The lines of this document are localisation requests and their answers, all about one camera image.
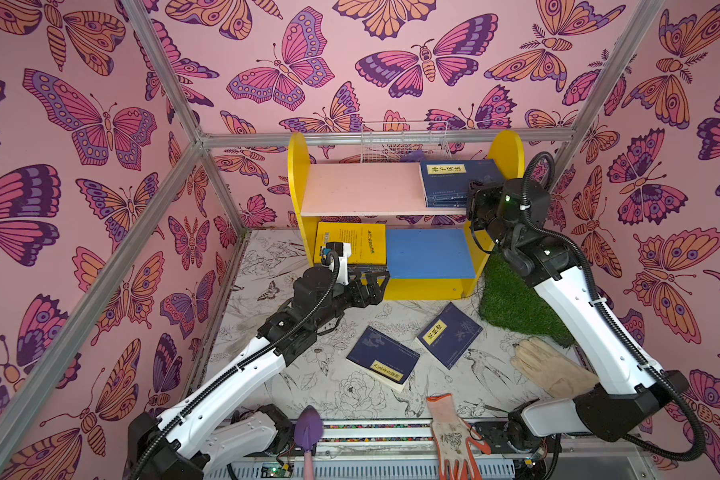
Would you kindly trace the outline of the thick navy book yellow spine label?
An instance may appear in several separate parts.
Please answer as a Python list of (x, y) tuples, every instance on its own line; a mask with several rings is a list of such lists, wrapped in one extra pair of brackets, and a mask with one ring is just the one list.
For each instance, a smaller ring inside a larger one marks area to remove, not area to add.
[(368, 326), (347, 360), (396, 392), (402, 392), (420, 359), (415, 350)]

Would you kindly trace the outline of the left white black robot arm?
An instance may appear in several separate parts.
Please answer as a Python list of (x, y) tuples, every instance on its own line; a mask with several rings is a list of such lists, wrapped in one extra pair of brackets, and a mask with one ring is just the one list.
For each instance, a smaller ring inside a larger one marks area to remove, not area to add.
[(272, 312), (248, 345), (194, 393), (157, 416), (139, 415), (128, 429), (132, 479), (202, 479), (224, 463), (267, 450), (283, 427), (275, 409), (241, 426), (222, 423), (259, 386), (278, 375), (349, 309), (380, 304), (390, 273), (352, 266), (347, 243), (330, 243), (317, 265), (293, 283), (293, 295)]

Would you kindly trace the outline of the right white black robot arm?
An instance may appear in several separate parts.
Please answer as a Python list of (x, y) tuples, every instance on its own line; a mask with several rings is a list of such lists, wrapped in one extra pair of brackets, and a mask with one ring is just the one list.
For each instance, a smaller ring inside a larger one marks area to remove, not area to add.
[[(589, 433), (606, 442), (626, 440), (678, 462), (706, 451), (702, 422), (683, 399), (686, 377), (664, 370), (633, 339), (600, 296), (591, 265), (581, 247), (544, 226), (550, 193), (531, 172), (503, 172), (488, 160), (488, 171), (469, 183), (467, 214), (485, 232), (509, 267), (559, 316), (588, 356), (598, 377), (584, 393), (560, 400), (528, 402), (508, 417), (508, 437), (521, 450), (548, 437)], [(674, 405), (689, 422), (691, 445), (672, 452), (633, 435), (633, 430), (663, 407)]]

